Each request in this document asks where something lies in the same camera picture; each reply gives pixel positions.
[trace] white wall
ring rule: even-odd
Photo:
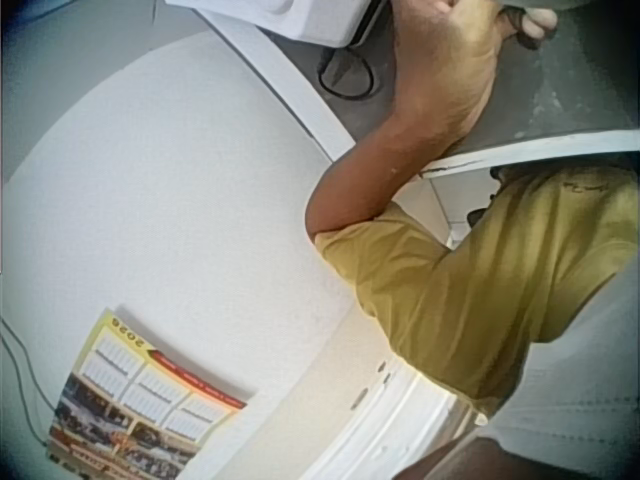
[[[354,308],[327,347],[262,428],[216,480],[297,480],[361,406],[363,388],[387,375],[393,356],[380,326]]]
[[[211,478],[301,378],[352,305],[303,230],[328,161],[213,33],[152,52],[91,91],[5,185],[4,317],[57,398],[105,307],[256,392],[184,472]],[[26,433],[3,353],[2,447]],[[50,412],[42,412],[50,424]]]

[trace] gray surface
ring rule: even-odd
[[[80,98],[150,50],[208,29],[161,0],[82,0],[7,32],[2,44],[6,181]]]
[[[555,37],[538,51],[510,39],[504,46],[494,95],[474,131],[455,152],[575,132],[638,125],[638,57],[633,20],[612,2],[559,13]],[[318,89],[347,130],[360,139],[389,112],[393,94],[390,11],[358,51],[374,67],[376,95],[348,102],[323,92],[316,79],[321,47],[272,35],[275,43]],[[350,71],[336,88],[357,91],[362,72]]]

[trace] gray countertop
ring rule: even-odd
[[[637,128],[637,23],[611,3],[560,12],[556,35],[538,51],[508,40],[493,97],[455,153],[569,133]],[[322,47],[269,35],[354,138],[362,138],[384,120],[395,75],[389,9],[365,44],[357,48],[377,79],[374,95],[360,102],[345,101],[321,89],[316,68]],[[336,88],[354,92],[366,86],[363,82],[366,76],[354,65]]]

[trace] fingers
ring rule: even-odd
[[[496,20],[498,31],[503,39],[522,32],[534,40],[543,40],[558,24],[558,16],[553,10],[507,7]]]

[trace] power cord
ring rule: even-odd
[[[53,403],[51,403],[51,401],[44,394],[44,391],[42,390],[42,387],[40,386],[40,383],[38,382],[38,379],[36,378],[36,374],[35,374],[35,371],[33,369],[33,364],[31,363],[31,357],[29,356],[29,352],[27,351],[27,347],[22,342],[20,337],[18,337],[18,335],[13,331],[13,329],[5,321],[4,317],[2,317],[2,315],[0,315],[0,320],[2,320],[2,325],[7,329],[7,331],[11,334],[13,339],[16,341],[16,343],[18,343],[18,345],[20,346],[20,348],[24,352],[24,356],[27,359],[27,367],[29,369],[29,374],[31,376],[33,384],[36,387],[36,390],[38,391],[38,394],[40,395],[40,397],[42,397],[42,400],[44,400],[44,402],[51,409],[51,411],[53,411],[55,413],[56,409],[55,409]],[[38,435],[38,433],[36,432],[36,429],[35,429],[35,427],[33,425],[33,422],[31,420],[31,415],[29,413],[29,408],[27,407],[27,400],[26,400],[26,397],[25,397],[25,394],[24,394],[24,385],[22,383],[22,372],[20,371],[20,367],[18,365],[18,360],[16,359],[15,354],[13,353],[13,350],[11,350],[11,347],[9,347],[9,344],[5,340],[4,335],[0,335],[0,339],[2,340],[2,345],[6,349],[7,354],[9,355],[9,358],[11,359],[11,363],[13,363],[13,367],[16,370],[16,375],[18,377],[18,392],[20,393],[20,401],[22,403],[22,408],[24,410],[24,414],[25,414],[25,417],[27,419],[27,424],[29,426],[29,431],[31,432],[33,437],[36,439],[36,441],[40,445],[42,445],[43,447],[46,447],[47,446],[47,442],[45,440],[43,440]]]
[[[356,52],[354,49],[352,49],[351,47],[346,47],[344,48],[342,51],[348,53],[349,55],[351,55],[355,60],[357,60],[362,67],[364,68],[364,70],[367,73],[367,77],[368,77],[368,85],[367,88],[362,92],[362,93],[357,93],[357,94],[346,94],[346,93],[342,93],[342,92],[338,92],[337,90],[333,89],[332,87],[330,87],[329,85],[327,85],[327,83],[324,80],[324,76],[327,73],[327,70],[329,69],[329,65],[331,64],[331,61],[334,59],[335,55],[336,55],[336,49],[334,48],[325,48],[322,52],[322,56],[320,58],[320,62],[318,63],[318,83],[320,84],[320,86],[326,91],[329,92],[331,95],[338,97],[342,100],[347,100],[347,101],[351,101],[351,102],[357,102],[360,100],[365,100],[368,97],[371,96],[371,94],[373,93],[373,89],[376,86],[376,81],[375,81],[375,76],[373,74],[373,69],[371,68],[371,65],[369,65],[369,62],[367,61],[366,58],[364,58],[362,55],[360,55],[358,52]]]
[[[27,408],[27,400],[25,399],[25,396],[24,396],[24,387],[22,386],[22,374],[20,373],[20,367],[18,367],[18,361],[16,360],[15,355],[11,351],[11,348],[9,348],[9,345],[7,344],[7,341],[4,339],[4,337],[0,336],[0,339],[2,339],[2,345],[4,345],[4,348],[7,350],[7,354],[9,354],[9,358],[13,363],[13,367],[16,369],[16,374],[18,376],[18,391],[20,392],[20,401],[22,402],[22,408],[24,409],[24,415],[27,418],[27,425],[29,425],[29,430],[31,431],[31,435],[33,435],[33,438],[35,438],[40,445],[42,445],[43,447],[46,447],[47,442],[44,441],[42,438],[40,438],[40,436],[36,433],[36,429],[33,426],[33,423],[31,422],[31,415],[29,414],[29,409]]]
[[[38,393],[42,397],[42,400],[44,400],[44,402],[51,409],[51,411],[55,412],[56,411],[56,407],[47,398],[47,396],[45,395],[44,391],[42,390],[42,387],[40,386],[40,383],[38,383],[38,379],[36,377],[36,373],[35,373],[35,371],[33,369],[33,364],[31,363],[31,357],[29,356],[29,352],[27,351],[27,347],[25,346],[24,342],[22,340],[20,340],[20,337],[18,337],[16,332],[14,332],[13,329],[9,326],[9,324],[6,322],[6,320],[4,319],[4,317],[2,315],[0,315],[0,320],[2,320],[2,325],[4,326],[4,328],[7,329],[7,331],[11,334],[13,339],[16,341],[16,343],[20,346],[20,348],[24,352],[24,356],[27,359],[27,367],[29,369],[29,375],[31,375],[31,380],[33,380],[33,384],[36,386],[36,390],[38,390]]]

